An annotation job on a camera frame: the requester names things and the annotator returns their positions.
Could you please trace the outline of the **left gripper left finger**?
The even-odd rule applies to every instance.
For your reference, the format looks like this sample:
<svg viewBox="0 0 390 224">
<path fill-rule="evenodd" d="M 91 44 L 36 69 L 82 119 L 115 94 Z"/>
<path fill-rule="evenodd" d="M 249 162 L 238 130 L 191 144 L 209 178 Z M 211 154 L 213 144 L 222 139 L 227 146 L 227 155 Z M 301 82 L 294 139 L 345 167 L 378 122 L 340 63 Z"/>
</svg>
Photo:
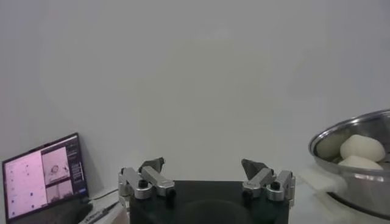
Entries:
<svg viewBox="0 0 390 224">
<path fill-rule="evenodd" d="M 155 192 L 160 197 L 175 197 L 175 182 L 161 174 L 164 163 L 164 158 L 160 157 L 145 161 L 138 169 L 122 168 L 118 173 L 119 196 L 133 196 L 138 200 L 146 200 Z"/>
</svg>

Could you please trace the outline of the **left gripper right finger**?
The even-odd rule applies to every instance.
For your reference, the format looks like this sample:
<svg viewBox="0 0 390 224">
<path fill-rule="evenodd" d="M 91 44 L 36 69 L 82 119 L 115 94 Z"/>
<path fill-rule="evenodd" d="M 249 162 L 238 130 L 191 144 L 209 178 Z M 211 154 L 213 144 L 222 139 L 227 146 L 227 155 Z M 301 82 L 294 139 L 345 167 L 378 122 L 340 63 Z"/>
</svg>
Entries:
<svg viewBox="0 0 390 224">
<path fill-rule="evenodd" d="M 262 193 L 270 201 L 294 202 L 296 178 L 289 170 L 275 173 L 264 163 L 242 159 L 241 165 L 247 180 L 242 183 L 242 196 L 245 202 L 260 198 Z"/>
</svg>

